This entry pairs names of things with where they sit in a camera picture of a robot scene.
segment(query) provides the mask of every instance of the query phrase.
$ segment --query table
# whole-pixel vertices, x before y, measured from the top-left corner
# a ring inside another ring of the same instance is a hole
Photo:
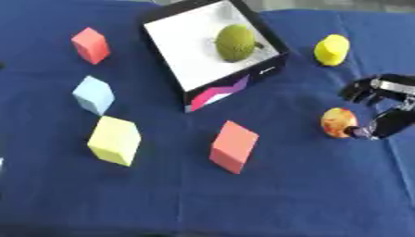
[[[261,17],[291,49],[282,73],[184,114],[169,74],[137,33],[152,4],[38,0],[0,4],[0,131],[5,173],[0,230],[12,236],[413,236],[415,130],[380,142],[335,140],[322,113],[344,106],[362,123],[386,109],[336,96],[373,73],[415,73],[415,16],[285,10]],[[70,37],[102,32],[112,51],[84,62]],[[341,33],[352,50],[318,66],[313,45]],[[136,122],[143,142],[131,168],[98,160],[86,141],[98,117],[70,92],[86,76],[116,95],[109,116]],[[237,176],[208,160],[231,119],[260,135]]]

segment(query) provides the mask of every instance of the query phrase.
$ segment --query green ball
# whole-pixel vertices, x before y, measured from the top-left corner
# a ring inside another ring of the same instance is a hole
[[[216,48],[220,56],[228,62],[238,62],[254,53],[256,46],[254,33],[244,25],[230,25],[220,31]]]

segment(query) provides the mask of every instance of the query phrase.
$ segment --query red cube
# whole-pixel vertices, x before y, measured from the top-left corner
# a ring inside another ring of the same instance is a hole
[[[94,65],[109,55],[106,38],[91,28],[86,28],[75,35],[72,42],[80,56]]]
[[[256,133],[227,121],[212,145],[210,160],[234,174],[240,174],[258,137]]]

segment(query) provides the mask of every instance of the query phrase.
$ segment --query cube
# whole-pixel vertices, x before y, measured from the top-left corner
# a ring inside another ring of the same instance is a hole
[[[140,142],[140,133],[133,122],[103,116],[88,147],[102,160],[129,167]]]
[[[258,137],[256,133],[227,121],[212,145],[210,160],[231,173],[240,174]]]
[[[87,76],[72,94],[81,107],[98,116],[103,116],[115,100],[109,85],[91,76]]]
[[[94,65],[109,56],[106,38],[91,28],[86,28],[75,35],[72,42],[80,56]]]

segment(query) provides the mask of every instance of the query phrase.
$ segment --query ball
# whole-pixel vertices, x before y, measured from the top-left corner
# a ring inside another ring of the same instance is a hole
[[[220,31],[215,44],[220,56],[228,62],[247,59],[256,47],[254,33],[245,25],[239,24],[227,26]]]
[[[351,126],[358,126],[358,120],[355,114],[348,109],[335,107],[327,112],[321,118],[323,130],[335,138],[347,138],[345,129]]]

